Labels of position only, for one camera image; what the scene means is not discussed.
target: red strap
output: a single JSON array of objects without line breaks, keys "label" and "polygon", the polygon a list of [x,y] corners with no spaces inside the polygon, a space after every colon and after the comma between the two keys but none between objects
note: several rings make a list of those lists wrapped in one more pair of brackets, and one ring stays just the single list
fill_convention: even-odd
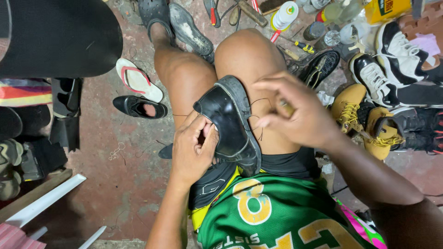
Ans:
[{"label": "red strap", "polygon": [[124,66],[121,68],[121,80],[123,81],[123,84],[126,86],[126,88],[128,88],[129,90],[131,90],[132,92],[135,92],[135,93],[145,94],[146,92],[144,92],[144,91],[137,91],[137,90],[128,86],[128,84],[124,80],[124,74],[126,73],[126,70],[132,70],[132,71],[136,71],[136,72],[141,73],[143,75],[143,77],[146,79],[146,81],[148,82],[148,85],[151,86],[151,82],[149,81],[146,74],[144,74],[142,71],[140,71],[140,69],[138,69],[136,67],[132,67],[132,66]]}]

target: flip flop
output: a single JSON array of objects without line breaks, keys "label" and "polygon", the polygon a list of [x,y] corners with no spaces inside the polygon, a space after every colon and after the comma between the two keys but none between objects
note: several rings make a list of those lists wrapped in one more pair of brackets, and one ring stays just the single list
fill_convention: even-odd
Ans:
[{"label": "flip flop", "polygon": [[176,3],[169,4],[171,25],[177,38],[189,44],[194,52],[209,55],[214,50],[212,42],[195,26],[191,14]]},{"label": "flip flop", "polygon": [[148,100],[158,103],[163,99],[163,92],[156,85],[152,84],[146,74],[137,68],[134,63],[127,59],[117,60],[116,67],[118,76],[123,84],[132,92],[140,93]]},{"label": "flip flop", "polygon": [[171,23],[169,21],[169,7],[166,0],[139,0],[138,3],[140,18],[148,30],[149,40],[152,42],[151,26],[154,23],[160,23],[163,25],[169,37],[172,38]]}]

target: tan boot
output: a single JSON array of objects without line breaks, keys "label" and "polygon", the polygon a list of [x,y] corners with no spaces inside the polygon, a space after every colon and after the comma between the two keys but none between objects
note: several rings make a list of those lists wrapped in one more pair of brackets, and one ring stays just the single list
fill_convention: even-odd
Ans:
[{"label": "tan boot", "polygon": [[379,160],[384,160],[395,144],[404,142],[403,131],[397,124],[393,114],[384,107],[371,110],[368,117],[366,132],[371,138],[363,138],[365,149]]},{"label": "tan boot", "polygon": [[351,129],[360,132],[363,127],[358,123],[357,110],[359,103],[366,94],[366,87],[362,84],[353,84],[344,89],[332,104],[332,117],[342,124],[342,132],[348,133]]}]

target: thigh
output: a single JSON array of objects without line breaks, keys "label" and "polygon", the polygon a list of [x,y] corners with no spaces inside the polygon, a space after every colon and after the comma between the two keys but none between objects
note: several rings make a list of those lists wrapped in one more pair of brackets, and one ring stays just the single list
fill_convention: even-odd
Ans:
[{"label": "thigh", "polygon": [[155,70],[166,87],[175,128],[193,110],[192,105],[217,81],[212,65],[194,53],[178,49],[155,51]]},{"label": "thigh", "polygon": [[[233,75],[242,82],[253,115],[249,118],[249,124],[254,129],[258,118],[275,108],[276,95],[267,90],[254,90],[251,84],[267,74],[286,70],[284,58],[276,46],[258,30],[245,29],[220,43],[215,52],[215,68],[219,79]],[[300,149],[298,144],[279,132],[256,128],[253,133],[262,154],[287,154]]]}]

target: concrete floor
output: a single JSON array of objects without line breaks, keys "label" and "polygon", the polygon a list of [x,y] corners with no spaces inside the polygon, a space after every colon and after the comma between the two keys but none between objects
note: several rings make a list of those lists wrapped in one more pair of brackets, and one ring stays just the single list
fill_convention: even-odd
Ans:
[{"label": "concrete floor", "polygon": [[[221,28],[212,27],[201,0],[175,2],[193,15],[196,26],[214,43],[214,48],[235,31],[235,27],[228,24],[229,15],[223,19]],[[115,70],[98,77],[86,78],[81,101],[81,149],[69,153],[67,167],[88,179],[48,208],[27,228],[31,230],[47,226],[49,231],[42,237],[44,242],[74,239],[80,243],[81,240],[89,238],[100,226],[106,225],[108,228],[100,239],[124,240],[123,244],[132,243],[135,239],[138,244],[134,248],[141,248],[139,241],[146,241],[148,238],[165,193],[171,167],[171,161],[160,159],[157,153],[163,144],[173,141],[174,125],[167,91],[155,74],[154,48],[149,42],[146,28],[132,23],[136,23],[134,16],[123,18],[119,8],[125,5],[121,1],[110,0],[107,4],[115,13],[123,32],[122,57],[133,61],[147,73],[151,82],[164,91],[165,98],[162,103],[170,112],[166,118],[160,120],[125,116],[113,107],[112,100],[119,95],[130,95],[132,92],[123,86]],[[231,4],[233,1],[220,1],[218,6],[220,15]],[[301,27],[307,27],[314,18],[314,15],[308,15],[300,10],[296,21],[285,32],[286,35],[292,36]],[[271,36],[270,32],[261,29],[247,16],[242,15],[239,29],[248,27],[256,27],[267,37]],[[303,41],[302,32],[295,39]],[[182,42],[177,43],[183,50],[190,49]],[[303,55],[299,48],[281,38],[277,43]],[[347,64],[341,61],[336,71],[322,83],[321,88],[332,95],[339,86],[353,83],[347,68]],[[124,144],[124,149],[119,151],[118,158],[110,160],[110,152],[118,149],[119,143]],[[424,152],[391,153],[386,163],[425,193],[438,195],[443,191],[441,156],[428,156]],[[343,181],[340,180],[339,173],[336,173],[335,181],[334,189],[340,189]],[[342,191],[337,196],[353,210],[365,208],[349,190]],[[432,198],[432,200],[436,204],[443,204],[443,198]],[[76,248],[78,243],[72,243],[64,248]]]}]

